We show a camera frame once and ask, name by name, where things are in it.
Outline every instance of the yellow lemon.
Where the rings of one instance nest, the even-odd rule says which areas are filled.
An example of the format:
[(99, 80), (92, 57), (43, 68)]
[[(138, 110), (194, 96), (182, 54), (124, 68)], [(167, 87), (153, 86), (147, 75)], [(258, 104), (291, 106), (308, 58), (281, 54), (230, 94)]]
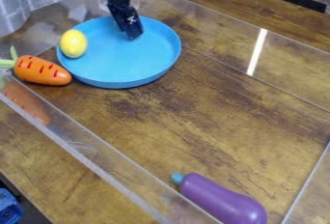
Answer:
[(68, 30), (62, 35), (59, 48), (67, 57), (79, 58), (88, 49), (88, 39), (86, 35), (79, 30)]

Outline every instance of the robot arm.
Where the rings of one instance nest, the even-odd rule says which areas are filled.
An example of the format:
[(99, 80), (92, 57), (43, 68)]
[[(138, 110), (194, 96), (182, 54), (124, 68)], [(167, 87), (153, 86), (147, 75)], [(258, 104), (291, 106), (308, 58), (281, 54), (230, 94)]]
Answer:
[(128, 38), (135, 39), (143, 34), (143, 26), (139, 15), (134, 7), (130, 6), (130, 0), (107, 0), (108, 10), (116, 20), (123, 32), (127, 32)]

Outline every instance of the blue plate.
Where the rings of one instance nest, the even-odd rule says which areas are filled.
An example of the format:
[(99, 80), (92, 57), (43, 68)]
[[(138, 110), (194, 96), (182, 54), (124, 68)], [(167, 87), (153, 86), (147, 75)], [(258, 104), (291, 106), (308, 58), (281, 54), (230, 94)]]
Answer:
[(56, 48), (58, 60), (75, 78), (95, 87), (124, 89), (162, 77), (181, 54), (181, 39), (174, 30), (153, 18), (141, 17), (145, 33), (130, 41), (114, 18), (90, 20), (72, 29), (88, 39), (88, 50), (76, 59)]

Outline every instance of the purple eggplant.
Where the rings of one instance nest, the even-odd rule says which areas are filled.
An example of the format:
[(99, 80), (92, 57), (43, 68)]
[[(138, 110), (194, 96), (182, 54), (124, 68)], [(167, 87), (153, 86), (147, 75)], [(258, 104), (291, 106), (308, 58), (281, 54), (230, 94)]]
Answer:
[(174, 173), (171, 180), (182, 194), (225, 224), (266, 224), (263, 206), (250, 197), (235, 193), (197, 173)]

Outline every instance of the toy carrot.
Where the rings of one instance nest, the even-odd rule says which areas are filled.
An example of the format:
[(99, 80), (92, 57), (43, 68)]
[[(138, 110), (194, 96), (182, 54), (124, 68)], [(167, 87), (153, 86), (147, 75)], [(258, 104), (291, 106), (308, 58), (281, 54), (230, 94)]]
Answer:
[(44, 110), (42, 101), (18, 84), (2, 82), (3, 95), (44, 125), (51, 123), (51, 117)]
[(70, 72), (55, 63), (30, 55), (18, 56), (11, 47), (14, 60), (0, 60), (0, 68), (15, 69), (16, 76), (26, 81), (46, 85), (66, 85), (71, 82)]

